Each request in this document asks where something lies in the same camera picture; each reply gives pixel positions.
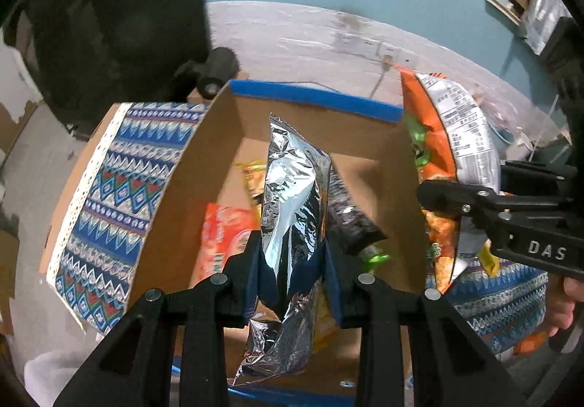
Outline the right hand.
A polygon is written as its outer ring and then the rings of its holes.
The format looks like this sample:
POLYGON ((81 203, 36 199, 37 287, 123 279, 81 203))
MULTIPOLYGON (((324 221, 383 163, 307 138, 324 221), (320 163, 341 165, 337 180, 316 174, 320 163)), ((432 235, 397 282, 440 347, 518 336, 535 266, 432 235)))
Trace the right hand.
POLYGON ((545 299, 545 331, 553 337, 574 321, 576 304, 584 298, 583 283, 572 278, 550 275, 545 299))

